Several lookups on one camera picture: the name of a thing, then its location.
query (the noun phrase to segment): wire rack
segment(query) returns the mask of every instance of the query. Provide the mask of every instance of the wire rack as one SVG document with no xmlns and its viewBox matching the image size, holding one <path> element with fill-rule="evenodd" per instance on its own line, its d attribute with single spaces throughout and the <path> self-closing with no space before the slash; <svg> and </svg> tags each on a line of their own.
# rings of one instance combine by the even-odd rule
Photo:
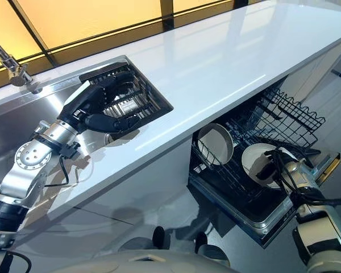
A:
<svg viewBox="0 0 341 273">
<path fill-rule="evenodd" d="M 154 119 L 170 112 L 172 106 L 160 95 L 156 88 L 143 74 L 129 61 L 110 64 L 106 67 L 88 72 L 80 76 L 81 82 L 86 80 L 97 84 L 105 78 L 117 73 L 131 71 L 134 79 L 128 83 L 128 88 L 115 97 L 115 100 L 106 105 L 103 113 L 114 118 L 127 118 L 137 115 L 140 121 L 132 129 L 135 130 Z M 112 133 L 113 139 L 125 133 Z"/>
<path fill-rule="evenodd" d="M 297 158 L 318 139 L 314 132 L 325 122 L 316 112 L 295 102 L 278 88 L 268 88 L 256 97 L 244 102 L 215 123 L 224 126 L 234 140 L 231 160 L 221 162 L 197 139 L 193 139 L 192 168 L 201 173 L 208 168 L 219 179 L 227 182 L 235 196 L 245 197 L 245 202 L 257 197 L 262 191 L 275 191 L 258 185 L 242 166 L 244 150 L 256 143 L 267 143 L 287 148 Z"/>
</svg>

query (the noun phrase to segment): stainless steel sink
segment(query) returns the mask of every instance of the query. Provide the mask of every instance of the stainless steel sink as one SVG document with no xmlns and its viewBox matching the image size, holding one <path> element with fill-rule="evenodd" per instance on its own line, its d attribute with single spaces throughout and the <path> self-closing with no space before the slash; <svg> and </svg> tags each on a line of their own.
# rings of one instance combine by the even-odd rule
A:
<svg viewBox="0 0 341 273">
<path fill-rule="evenodd" d="M 82 69 L 50 82 L 45 82 L 38 86 L 38 88 L 42 88 L 42 91 L 37 95 L 27 93 L 6 102 L 0 102 L 0 182 L 13 166 L 16 150 L 20 145 L 29 140 L 39 121 L 45 120 L 49 123 L 54 122 L 62 109 L 64 101 L 81 86 L 81 80 L 83 81 L 84 78 L 91 77 L 89 80 L 91 82 L 96 82 L 98 77 L 105 77 L 107 75 L 107 68 L 111 68 L 113 64 L 118 63 L 126 64 L 126 69 L 135 71 L 136 78 L 140 83 L 137 82 L 137 85 L 134 86 L 139 87 L 140 84 L 145 85 L 143 87 L 145 88 L 144 92 L 146 93 L 146 97 L 149 97 L 153 103 L 153 107 L 157 110 L 154 110 L 152 115 L 145 117 L 145 106 L 142 104 L 142 108 L 138 111 L 135 110 L 131 113 L 127 113 L 135 113 L 140 118 L 143 118 L 138 127 L 151 122 L 173 109 L 155 87 L 125 56 L 117 57 L 92 67 Z M 134 90 L 129 90 L 129 94 L 133 94 L 133 92 Z M 142 100 L 145 97 L 145 93 L 141 95 Z M 129 97 L 131 99 L 129 94 L 126 98 L 117 97 L 117 100 L 124 103 L 124 101 L 126 102 L 129 100 Z M 111 115 L 109 109 L 104 113 Z M 122 135 L 115 136 L 115 138 L 120 137 L 129 138 Z M 111 143 L 113 139 L 114 138 L 109 135 L 93 131 L 86 131 L 77 137 L 77 141 L 81 144 L 81 153 L 84 155 L 88 155 Z"/>
</svg>

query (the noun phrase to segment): sink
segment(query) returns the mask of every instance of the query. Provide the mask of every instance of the sink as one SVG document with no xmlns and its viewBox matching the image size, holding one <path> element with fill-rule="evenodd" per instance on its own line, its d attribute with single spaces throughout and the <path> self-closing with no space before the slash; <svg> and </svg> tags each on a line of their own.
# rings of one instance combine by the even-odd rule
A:
<svg viewBox="0 0 341 273">
<path fill-rule="evenodd" d="M 138 115 L 140 122 L 134 127 L 136 130 L 173 109 L 125 56 L 42 83 L 38 86 L 42 91 L 37 95 L 28 93 L 0 103 L 0 183 L 13 166 L 16 150 L 29 141 L 33 130 L 41 120 L 54 122 L 64 101 L 84 81 L 89 80 L 95 84 L 104 77 L 123 70 L 134 71 L 134 86 L 129 88 L 127 94 L 117 96 L 114 103 L 107 106 L 105 114 L 116 118 Z M 122 134 L 109 135 L 88 130 L 77 136 L 76 141 L 81 145 L 80 152 L 89 155 L 119 138 L 129 139 Z"/>
</svg>

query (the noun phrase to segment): metal grate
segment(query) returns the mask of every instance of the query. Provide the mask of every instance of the metal grate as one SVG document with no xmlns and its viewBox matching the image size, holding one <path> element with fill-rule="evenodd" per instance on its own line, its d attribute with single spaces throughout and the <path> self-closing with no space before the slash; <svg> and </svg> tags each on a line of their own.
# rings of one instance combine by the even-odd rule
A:
<svg viewBox="0 0 341 273">
<path fill-rule="evenodd" d="M 103 81 L 106 77 L 124 71 L 133 72 L 134 80 L 132 80 L 125 92 L 117 95 L 111 104 L 106 105 L 103 111 L 104 114 L 114 118 L 127 118 L 137 115 L 140 121 L 133 127 L 133 130 L 135 130 L 173 109 L 128 59 L 124 62 L 113 63 L 81 75 L 80 80 L 81 82 L 89 80 L 91 84 L 96 84 Z M 124 134 L 111 134 L 111 137 L 116 139 Z"/>
</svg>

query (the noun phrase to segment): dishwasher rack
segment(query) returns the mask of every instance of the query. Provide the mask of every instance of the dishwasher rack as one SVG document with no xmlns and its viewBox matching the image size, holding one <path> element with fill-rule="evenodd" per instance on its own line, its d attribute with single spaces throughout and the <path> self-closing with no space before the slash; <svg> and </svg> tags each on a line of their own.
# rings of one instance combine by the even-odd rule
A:
<svg viewBox="0 0 341 273">
<path fill-rule="evenodd" d="M 305 158 L 307 151 L 313 151 L 310 147 L 318 140 L 314 132 L 325 122 L 325 118 L 295 102 L 279 88 L 267 88 L 214 122 L 224 126 L 234 140 L 236 146 L 231 160 L 221 164 L 197 139 L 196 133 L 192 143 L 191 167 L 196 173 L 207 168 L 225 181 L 232 189 L 230 195 L 243 200 L 240 202 L 242 206 L 258 198 L 262 192 L 281 192 L 280 189 L 258 185 L 246 174 L 242 166 L 244 150 L 256 143 L 267 143 L 286 148 L 298 159 Z"/>
</svg>

